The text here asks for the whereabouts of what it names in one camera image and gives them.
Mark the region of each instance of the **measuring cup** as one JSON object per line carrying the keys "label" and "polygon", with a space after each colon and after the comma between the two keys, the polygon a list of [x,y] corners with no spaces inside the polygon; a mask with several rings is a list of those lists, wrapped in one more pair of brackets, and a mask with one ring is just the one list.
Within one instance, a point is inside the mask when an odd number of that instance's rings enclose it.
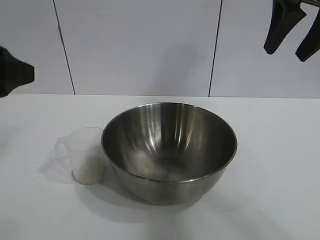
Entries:
{"label": "measuring cup", "polygon": [[103,177],[105,163],[102,158],[101,135],[98,127],[85,127],[60,137],[54,149],[57,156],[66,149],[74,179],[83,185],[99,183]]}

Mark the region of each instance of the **measuring cup handle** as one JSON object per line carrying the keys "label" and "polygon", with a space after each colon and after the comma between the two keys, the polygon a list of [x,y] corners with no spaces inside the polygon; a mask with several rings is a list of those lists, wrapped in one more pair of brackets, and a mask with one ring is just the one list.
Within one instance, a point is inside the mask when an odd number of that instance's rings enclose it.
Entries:
{"label": "measuring cup handle", "polygon": [[66,148],[65,146],[65,141],[66,141],[66,137],[59,137],[59,139],[56,141],[55,145],[54,145],[54,151],[55,151],[55,155],[57,157],[61,157],[63,156],[63,149],[62,149],[62,146],[64,148]]}

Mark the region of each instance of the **mixing bowl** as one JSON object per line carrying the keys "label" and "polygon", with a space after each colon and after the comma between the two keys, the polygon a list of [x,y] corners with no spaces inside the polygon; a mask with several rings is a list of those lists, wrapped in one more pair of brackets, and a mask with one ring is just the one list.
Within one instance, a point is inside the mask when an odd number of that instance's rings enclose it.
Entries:
{"label": "mixing bowl", "polygon": [[105,127],[102,148],[120,182],[156,205],[196,201],[222,176],[237,150],[216,114],[183,103],[129,109]]}

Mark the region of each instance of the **white wall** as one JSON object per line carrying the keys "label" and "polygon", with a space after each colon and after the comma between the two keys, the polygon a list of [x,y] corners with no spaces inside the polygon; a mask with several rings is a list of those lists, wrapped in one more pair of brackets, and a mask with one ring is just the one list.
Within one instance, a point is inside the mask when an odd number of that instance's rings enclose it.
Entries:
{"label": "white wall", "polygon": [[34,66],[35,82],[14,93],[73,93],[51,0],[2,0],[0,46]]}
{"label": "white wall", "polygon": [[56,0],[77,94],[208,96],[220,0]]}
{"label": "white wall", "polygon": [[320,98],[320,52],[295,55],[319,8],[301,6],[307,16],[268,55],[272,0],[223,0],[211,96]]}

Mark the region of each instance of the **bowl rim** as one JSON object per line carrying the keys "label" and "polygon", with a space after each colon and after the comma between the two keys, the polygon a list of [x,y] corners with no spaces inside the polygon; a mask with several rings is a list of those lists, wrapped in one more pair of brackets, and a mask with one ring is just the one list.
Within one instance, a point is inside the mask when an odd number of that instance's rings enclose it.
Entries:
{"label": "bowl rim", "polygon": [[[107,131],[107,128],[108,126],[115,120],[117,119],[119,116],[121,116],[122,114],[124,113],[127,113],[131,110],[134,110],[134,109],[138,109],[138,108],[142,108],[142,107],[145,107],[145,106],[149,106],[149,105],[161,105],[161,104],[181,104],[181,105],[186,105],[186,106],[190,106],[190,107],[193,107],[193,108],[198,108],[198,109],[201,109],[201,110],[204,110],[210,114],[213,114],[215,115],[216,117],[218,117],[220,120],[222,120],[222,122],[224,122],[224,124],[226,124],[226,126],[231,130],[232,134],[233,134],[233,137],[234,137],[234,140],[235,140],[235,146],[234,146],[234,151],[230,157],[230,159],[224,164],[222,165],[220,168],[218,168],[217,170],[215,171],[212,171],[206,175],[203,175],[203,176],[200,176],[200,177],[196,177],[196,178],[191,178],[191,179],[188,179],[188,180],[182,180],[182,181],[174,181],[174,180],[158,180],[158,179],[152,179],[152,178],[148,178],[148,177],[144,177],[144,176],[139,176],[139,175],[136,175],[132,172],[129,172],[125,169],[123,169],[121,166],[119,166],[118,164],[116,164],[112,159],[111,157],[107,154],[105,148],[104,148],[104,136],[106,135],[106,131]],[[134,176],[136,178],[139,178],[139,179],[143,179],[143,180],[146,180],[146,181],[150,181],[150,182],[156,182],[156,183],[168,183],[168,184],[174,184],[174,183],[190,183],[190,182],[194,182],[194,181],[197,181],[197,180],[201,180],[201,179],[205,179],[205,178],[208,178],[218,172],[220,172],[221,170],[223,170],[224,168],[226,168],[229,163],[234,159],[235,155],[236,155],[236,152],[237,152],[237,149],[238,149],[238,140],[237,140],[237,136],[234,132],[234,130],[232,129],[232,127],[222,118],[220,117],[219,115],[215,114],[214,112],[212,111],[209,111],[205,108],[202,108],[202,107],[199,107],[199,106],[195,106],[195,105],[192,105],[192,104],[187,104],[187,103],[183,103],[183,102],[152,102],[152,103],[146,103],[146,104],[142,104],[142,105],[138,105],[138,106],[134,106],[132,108],[129,108],[121,113],[119,113],[118,115],[116,115],[115,117],[113,117],[108,123],[107,125],[105,126],[105,128],[103,129],[103,132],[102,132],[102,135],[101,135],[101,148],[102,148],[102,151],[104,152],[104,154],[107,156],[108,160],[111,162],[112,166],[115,166],[117,167],[119,170],[123,171],[123,172],[126,172],[127,174],[131,175],[131,176]]]}

